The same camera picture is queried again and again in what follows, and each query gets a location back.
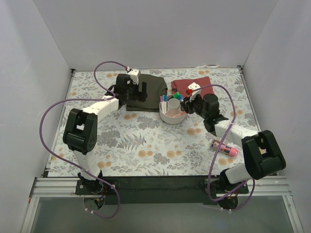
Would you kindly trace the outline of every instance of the table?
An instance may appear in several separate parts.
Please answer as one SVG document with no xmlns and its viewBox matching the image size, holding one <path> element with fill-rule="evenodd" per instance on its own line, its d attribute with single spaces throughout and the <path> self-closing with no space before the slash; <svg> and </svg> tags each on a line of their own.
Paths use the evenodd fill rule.
<svg viewBox="0 0 311 233">
<path fill-rule="evenodd" d="M 118 73 L 125 71 L 99 71 L 97 77 L 106 87 L 115 82 Z M 104 91 L 96 84 L 93 72 L 76 72 L 68 98 L 102 98 Z M 195 79 L 209 76 L 211 83 L 225 86 L 232 95 L 237 111 L 236 123 L 252 130 L 258 130 L 254 114 L 237 68 L 187 68 L 152 69 L 141 73 L 163 77 L 171 93 L 171 81 Z M 219 97 L 221 113 L 232 119 L 233 111 L 225 91 L 214 87 Z M 54 152 L 68 160 L 76 161 L 73 153 L 62 141 L 67 116 L 72 108 L 82 109 L 90 101 L 67 102 L 57 132 Z M 123 106 L 105 117 L 98 124 L 97 145 L 94 148 L 97 164 L 104 176 L 167 176 L 207 175 L 212 157 L 212 139 L 217 138 L 206 131 L 203 119 L 192 114 L 177 125 L 163 122 L 159 113 L 128 112 Z M 219 153 L 213 168 L 213 175 L 219 175 L 226 168 L 243 163 L 242 149 L 237 158 Z M 76 177 L 79 169 L 56 157 L 51 157 L 48 177 Z"/>
</svg>

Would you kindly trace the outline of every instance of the white wall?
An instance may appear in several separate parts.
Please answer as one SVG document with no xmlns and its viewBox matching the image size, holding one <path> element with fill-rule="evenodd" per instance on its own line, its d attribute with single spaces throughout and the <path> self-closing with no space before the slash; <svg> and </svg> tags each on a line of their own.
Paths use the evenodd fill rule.
<svg viewBox="0 0 311 233">
<path fill-rule="evenodd" d="M 90 70 L 242 65 L 277 0 L 34 2 L 69 67 Z"/>
<path fill-rule="evenodd" d="M 311 229 L 311 1 L 279 0 L 244 66 L 260 125 L 287 162 L 283 171 L 305 232 Z"/>
<path fill-rule="evenodd" d="M 32 0 L 0 0 L 0 232 L 21 230 L 35 176 L 48 153 L 43 112 L 65 97 L 70 69 Z M 45 123 L 49 145 L 61 107 Z"/>
</svg>

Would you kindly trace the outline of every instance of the pink marker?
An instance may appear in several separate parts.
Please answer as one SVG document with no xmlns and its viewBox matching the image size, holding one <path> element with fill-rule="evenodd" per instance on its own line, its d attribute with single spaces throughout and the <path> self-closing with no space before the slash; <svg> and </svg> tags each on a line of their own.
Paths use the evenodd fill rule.
<svg viewBox="0 0 311 233">
<path fill-rule="evenodd" d="M 211 148 L 213 148 L 214 150 L 217 150 L 217 148 L 219 147 L 220 141 L 214 139 L 212 141 L 212 144 L 210 145 Z M 229 155 L 230 157 L 237 157 L 238 156 L 238 150 L 235 149 L 234 147 L 230 147 L 227 146 L 225 144 L 221 144 L 220 146 L 220 150 L 222 153 Z"/>
</svg>

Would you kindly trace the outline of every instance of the red cloth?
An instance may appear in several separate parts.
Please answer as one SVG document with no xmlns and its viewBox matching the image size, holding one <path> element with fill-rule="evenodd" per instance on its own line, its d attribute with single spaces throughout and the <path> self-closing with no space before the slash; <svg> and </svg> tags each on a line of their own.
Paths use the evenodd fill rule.
<svg viewBox="0 0 311 233">
<path fill-rule="evenodd" d="M 200 85 L 200 87 L 206 86 L 206 85 L 210 85 L 210 79 L 209 76 L 203 77 L 203 78 L 199 78 L 199 79 L 180 79 L 180 80 L 174 80 L 172 81 L 172 93 L 175 94 L 176 92 L 179 92 L 179 94 L 181 94 L 184 97 L 188 96 L 186 93 L 186 89 L 187 87 L 191 84 L 191 83 L 196 83 L 198 85 Z M 213 91 L 213 87 L 209 86 L 207 88 L 204 88 L 201 90 L 201 96 L 203 98 L 203 96 L 205 94 L 214 94 Z"/>
</svg>

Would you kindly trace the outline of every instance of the white cup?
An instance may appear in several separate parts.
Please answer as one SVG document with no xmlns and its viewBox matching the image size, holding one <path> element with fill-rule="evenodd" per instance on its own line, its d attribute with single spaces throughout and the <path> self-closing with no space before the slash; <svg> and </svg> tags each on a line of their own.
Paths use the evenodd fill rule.
<svg viewBox="0 0 311 233">
<path fill-rule="evenodd" d="M 178 99 L 171 98 L 167 104 L 167 113 L 165 115 L 173 117 L 180 113 L 180 102 Z"/>
</svg>

